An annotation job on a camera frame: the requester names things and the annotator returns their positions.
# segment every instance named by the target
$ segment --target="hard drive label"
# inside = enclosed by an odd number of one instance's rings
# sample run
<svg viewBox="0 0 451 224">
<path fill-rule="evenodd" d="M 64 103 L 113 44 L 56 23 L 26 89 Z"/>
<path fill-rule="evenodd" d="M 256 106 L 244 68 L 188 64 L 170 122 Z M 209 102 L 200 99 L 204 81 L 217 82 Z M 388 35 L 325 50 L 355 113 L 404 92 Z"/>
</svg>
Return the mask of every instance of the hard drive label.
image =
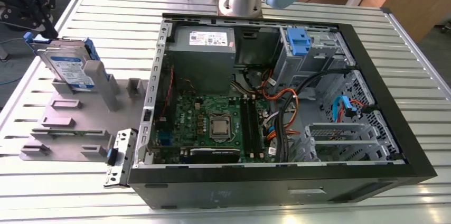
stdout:
<svg viewBox="0 0 451 224">
<path fill-rule="evenodd" d="M 70 57 L 50 57 L 49 61 L 66 84 L 80 90 L 93 88 L 92 79 L 82 71 L 81 59 Z"/>
</svg>

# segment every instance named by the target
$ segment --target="motherboard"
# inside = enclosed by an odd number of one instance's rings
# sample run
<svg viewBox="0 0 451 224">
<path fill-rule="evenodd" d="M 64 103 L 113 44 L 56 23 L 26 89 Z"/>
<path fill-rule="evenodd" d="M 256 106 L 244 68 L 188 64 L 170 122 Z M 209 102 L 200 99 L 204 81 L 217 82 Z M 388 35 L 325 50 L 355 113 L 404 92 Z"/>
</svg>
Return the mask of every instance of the motherboard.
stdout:
<svg viewBox="0 0 451 224">
<path fill-rule="evenodd" d="M 178 96 L 170 132 L 158 130 L 156 161 L 165 164 L 265 162 L 261 122 L 268 103 L 254 97 Z"/>
</svg>

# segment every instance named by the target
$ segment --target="gray floor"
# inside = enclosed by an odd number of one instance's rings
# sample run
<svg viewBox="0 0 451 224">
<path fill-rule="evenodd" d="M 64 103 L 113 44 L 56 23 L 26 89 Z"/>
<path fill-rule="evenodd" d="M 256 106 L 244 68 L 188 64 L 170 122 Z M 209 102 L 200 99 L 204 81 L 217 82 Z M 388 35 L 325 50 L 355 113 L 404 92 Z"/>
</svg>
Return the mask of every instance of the gray floor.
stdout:
<svg viewBox="0 0 451 224">
<path fill-rule="evenodd" d="M 56 0 L 57 9 L 53 16 L 60 17 L 69 0 Z M 0 42 L 12 38 L 22 37 L 24 32 L 13 32 L 0 24 Z M 10 54 L 8 62 L 0 62 L 0 84 L 20 78 L 32 62 L 34 56 L 22 41 L 12 41 L 2 45 Z M 439 29 L 432 29 L 419 47 L 433 64 L 437 72 L 443 76 L 448 85 L 451 85 L 451 32 L 441 34 Z M 0 86 L 0 109 L 8 101 L 8 98 L 18 82 Z"/>
</svg>

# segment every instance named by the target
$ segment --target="metal bracket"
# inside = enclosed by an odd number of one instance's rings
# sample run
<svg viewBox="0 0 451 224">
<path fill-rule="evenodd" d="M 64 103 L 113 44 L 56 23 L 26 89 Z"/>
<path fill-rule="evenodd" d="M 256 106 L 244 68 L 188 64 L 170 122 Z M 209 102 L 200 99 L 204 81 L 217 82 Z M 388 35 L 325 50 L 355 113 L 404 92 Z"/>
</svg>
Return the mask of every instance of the metal bracket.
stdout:
<svg viewBox="0 0 451 224">
<path fill-rule="evenodd" d="M 114 144 L 108 151 L 108 170 L 104 188 L 128 188 L 128 175 L 132 167 L 137 131 L 120 130 Z"/>
</svg>

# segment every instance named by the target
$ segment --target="orange wire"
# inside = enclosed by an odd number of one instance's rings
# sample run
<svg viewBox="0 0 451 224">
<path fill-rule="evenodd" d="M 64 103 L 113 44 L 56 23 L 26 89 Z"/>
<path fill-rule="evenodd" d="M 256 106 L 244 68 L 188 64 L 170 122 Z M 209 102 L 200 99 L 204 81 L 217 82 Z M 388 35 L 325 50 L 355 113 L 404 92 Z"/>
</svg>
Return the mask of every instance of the orange wire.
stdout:
<svg viewBox="0 0 451 224">
<path fill-rule="evenodd" d="M 287 134 L 292 134 L 292 135 L 299 135 L 300 132 L 296 132 L 295 130 L 285 130 L 285 133 Z M 268 136 L 266 136 L 266 139 L 268 140 L 272 140 L 274 138 L 274 131 L 272 131 Z"/>
<path fill-rule="evenodd" d="M 268 100 L 277 100 L 283 96 L 283 94 L 287 93 L 287 92 L 291 92 L 297 97 L 296 91 L 293 89 L 291 89 L 291 88 L 281 89 L 280 92 L 274 96 L 268 96 L 266 95 L 264 86 L 266 85 L 270 76 L 272 76 L 272 70 L 269 70 L 268 78 L 266 78 L 266 80 L 260 85 L 261 94 L 262 94 L 264 98 L 266 98 Z M 296 119 L 296 114 L 297 114 L 297 109 L 299 109 L 299 100 L 297 100 L 297 98 L 295 98 L 295 99 L 296 99 L 296 110 L 293 112 L 293 115 L 292 115 L 292 117 L 289 119 L 288 124 L 284 126 L 285 129 L 293 124 L 295 119 Z"/>
<path fill-rule="evenodd" d="M 357 100 L 351 100 L 349 102 L 351 102 L 352 104 L 357 104 L 357 105 L 360 105 L 360 106 L 364 106 L 364 104 L 360 103 Z"/>
</svg>

